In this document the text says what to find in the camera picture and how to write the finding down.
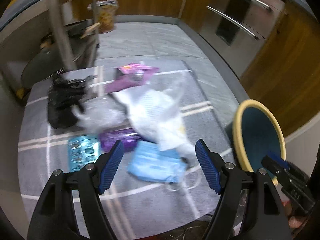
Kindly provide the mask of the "person's right hand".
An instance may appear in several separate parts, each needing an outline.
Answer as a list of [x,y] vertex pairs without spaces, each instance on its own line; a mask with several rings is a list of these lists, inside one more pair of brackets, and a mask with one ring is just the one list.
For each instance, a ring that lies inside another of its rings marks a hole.
[[307,219],[307,217],[293,215],[292,205],[290,201],[284,203],[284,210],[289,221],[289,227],[291,229],[299,228]]

